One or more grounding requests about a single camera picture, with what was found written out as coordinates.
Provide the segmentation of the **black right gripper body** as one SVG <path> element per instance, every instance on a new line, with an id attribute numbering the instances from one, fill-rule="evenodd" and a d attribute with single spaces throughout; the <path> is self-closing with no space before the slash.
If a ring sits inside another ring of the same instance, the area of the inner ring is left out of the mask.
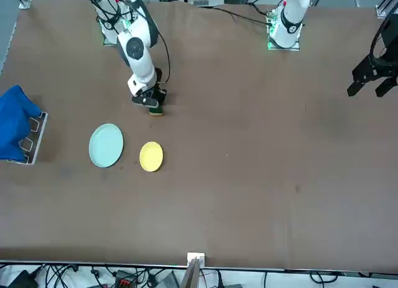
<path id="1" fill-rule="evenodd" d="M 157 100 L 160 105 L 162 105 L 165 101 L 167 96 L 167 91 L 160 87 L 160 81 L 162 77 L 162 70 L 160 68 L 155 68 L 155 75 L 156 75 L 156 83 L 155 85 L 149 90 L 150 97 Z"/>

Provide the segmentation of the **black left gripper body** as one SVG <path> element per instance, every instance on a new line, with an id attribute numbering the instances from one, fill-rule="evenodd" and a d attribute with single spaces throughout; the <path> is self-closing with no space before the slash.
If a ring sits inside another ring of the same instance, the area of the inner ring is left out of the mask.
<path id="1" fill-rule="evenodd" d="M 392 14 L 382 23 L 381 37 L 384 43 L 385 51 L 377 59 L 377 65 L 380 67 L 397 66 L 397 14 Z"/>

